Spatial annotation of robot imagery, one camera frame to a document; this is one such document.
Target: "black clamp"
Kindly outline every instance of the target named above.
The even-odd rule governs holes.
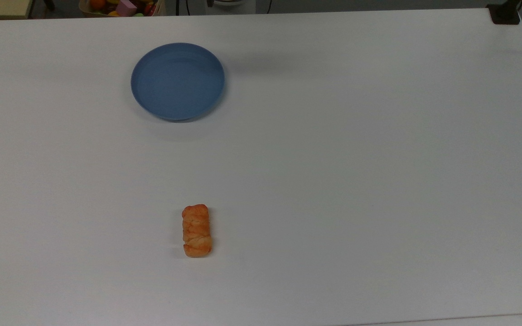
[[[497,25],[518,25],[521,21],[518,16],[521,7],[517,9],[519,3],[522,6],[522,0],[507,0],[502,5],[487,5],[493,23]]]

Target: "plate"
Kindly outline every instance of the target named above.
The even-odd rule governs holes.
[[[215,107],[225,79],[221,62],[209,50],[170,43],[145,54],[130,81],[134,98],[145,110],[167,120],[186,120]]]

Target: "fruit basket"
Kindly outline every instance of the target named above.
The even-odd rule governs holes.
[[[132,4],[136,7],[126,8]],[[165,16],[164,0],[80,0],[79,9],[84,17],[120,17],[116,8],[124,7],[134,11],[129,16]]]

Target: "white table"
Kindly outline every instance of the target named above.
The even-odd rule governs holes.
[[[522,326],[522,315],[398,322],[391,326]]]
[[[226,69],[169,123],[132,69]],[[186,258],[180,212],[212,209]],[[522,25],[486,9],[0,22],[0,325],[522,313]]]

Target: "bread roll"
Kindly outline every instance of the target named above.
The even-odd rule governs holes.
[[[212,250],[209,209],[203,204],[187,206],[183,211],[184,253],[189,257],[207,256]]]

